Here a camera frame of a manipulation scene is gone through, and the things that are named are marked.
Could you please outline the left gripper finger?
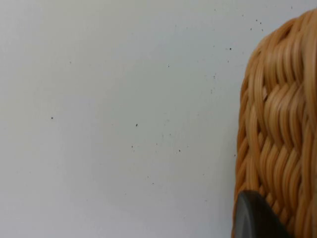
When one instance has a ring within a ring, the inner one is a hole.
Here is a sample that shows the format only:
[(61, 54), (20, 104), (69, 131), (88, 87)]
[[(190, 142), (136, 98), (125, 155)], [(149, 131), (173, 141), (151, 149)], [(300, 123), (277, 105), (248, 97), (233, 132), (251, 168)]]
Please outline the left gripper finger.
[(239, 193), (233, 223), (235, 238), (289, 238), (290, 234), (269, 204), (256, 191)]

